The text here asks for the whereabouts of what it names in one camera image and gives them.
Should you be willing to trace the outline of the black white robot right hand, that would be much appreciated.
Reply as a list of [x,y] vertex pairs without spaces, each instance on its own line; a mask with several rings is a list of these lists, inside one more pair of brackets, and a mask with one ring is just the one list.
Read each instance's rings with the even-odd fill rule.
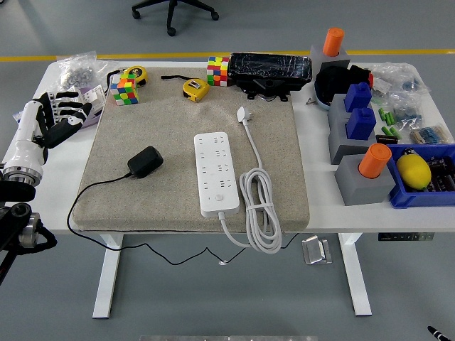
[[438,329],[436,329],[435,327],[433,327],[431,325],[427,326],[427,330],[438,341],[451,341],[450,338],[448,338],[446,335],[442,334]]

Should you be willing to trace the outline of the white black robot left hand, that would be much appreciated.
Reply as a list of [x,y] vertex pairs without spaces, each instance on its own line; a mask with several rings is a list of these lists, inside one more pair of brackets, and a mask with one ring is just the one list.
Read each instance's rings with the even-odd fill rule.
[[18,124],[13,156],[4,170],[41,173],[45,150],[76,134],[92,111],[91,103],[77,102],[77,92],[46,92],[27,102]]

